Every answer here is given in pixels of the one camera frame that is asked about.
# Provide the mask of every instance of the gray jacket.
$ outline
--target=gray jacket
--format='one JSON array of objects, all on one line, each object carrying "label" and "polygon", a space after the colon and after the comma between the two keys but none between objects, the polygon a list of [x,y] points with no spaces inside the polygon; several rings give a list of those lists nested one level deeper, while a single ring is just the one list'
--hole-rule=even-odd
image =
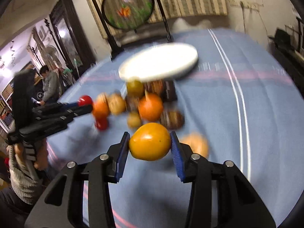
[{"label": "gray jacket", "polygon": [[43,80],[43,98],[44,102],[48,101],[51,97],[59,98],[59,78],[58,75],[51,71],[48,76]]}]

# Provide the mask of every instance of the man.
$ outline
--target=man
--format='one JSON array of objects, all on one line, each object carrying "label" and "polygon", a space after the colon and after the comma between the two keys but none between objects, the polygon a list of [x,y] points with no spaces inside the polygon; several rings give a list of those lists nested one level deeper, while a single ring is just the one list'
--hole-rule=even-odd
[{"label": "man", "polygon": [[45,103],[54,103],[59,99],[59,78],[58,75],[49,70],[48,66],[43,66],[39,74],[43,77],[43,98],[41,105]]}]

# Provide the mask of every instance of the metal screw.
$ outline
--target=metal screw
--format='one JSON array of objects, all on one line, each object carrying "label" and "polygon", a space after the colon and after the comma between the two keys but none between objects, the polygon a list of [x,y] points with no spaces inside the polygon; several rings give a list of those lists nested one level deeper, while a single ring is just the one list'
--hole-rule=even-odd
[{"label": "metal screw", "polygon": [[107,154],[102,154],[102,155],[99,156],[99,158],[100,158],[101,160],[107,160],[107,159],[109,158],[109,155],[107,155]]},{"label": "metal screw", "polygon": [[198,160],[198,159],[200,159],[200,155],[199,154],[192,154],[191,155],[191,158],[193,159],[193,160]]},{"label": "metal screw", "polygon": [[73,168],[75,165],[76,165],[75,162],[74,162],[74,161],[71,161],[71,162],[69,162],[69,163],[67,164],[67,167],[68,167],[68,168]]},{"label": "metal screw", "polygon": [[234,163],[232,161],[228,160],[228,161],[225,162],[225,165],[227,167],[232,167],[232,166],[234,166]]}]

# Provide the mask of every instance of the ceiling light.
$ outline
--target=ceiling light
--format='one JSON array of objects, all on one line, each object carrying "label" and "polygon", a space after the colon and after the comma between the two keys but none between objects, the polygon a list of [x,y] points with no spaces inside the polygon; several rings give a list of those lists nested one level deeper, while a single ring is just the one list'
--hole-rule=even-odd
[{"label": "ceiling light", "polygon": [[2,62],[4,63],[5,66],[9,65],[11,61],[12,61],[12,55],[10,52],[2,56]]},{"label": "ceiling light", "polygon": [[9,69],[2,69],[1,74],[4,78],[9,78],[13,75],[13,73]]},{"label": "ceiling light", "polygon": [[65,31],[64,30],[60,30],[58,33],[59,33],[59,36],[61,38],[64,38],[64,36],[65,36]]}]

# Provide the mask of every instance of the black gripper frame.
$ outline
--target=black gripper frame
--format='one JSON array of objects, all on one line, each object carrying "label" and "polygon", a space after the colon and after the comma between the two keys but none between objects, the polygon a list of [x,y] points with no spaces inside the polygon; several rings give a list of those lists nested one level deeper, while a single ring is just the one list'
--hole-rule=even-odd
[{"label": "black gripper frame", "polygon": [[82,215],[84,181],[89,181],[89,227],[115,228],[108,183],[117,183],[123,175],[129,140],[125,132],[120,143],[90,163],[69,162],[43,192],[25,228],[87,227]]},{"label": "black gripper frame", "polygon": [[171,132],[171,138],[184,159],[183,182],[192,182],[186,228],[211,227],[212,180],[217,182],[215,228],[276,228],[262,199],[232,161],[217,164],[202,156],[192,158],[189,145],[179,143],[175,132]]}]

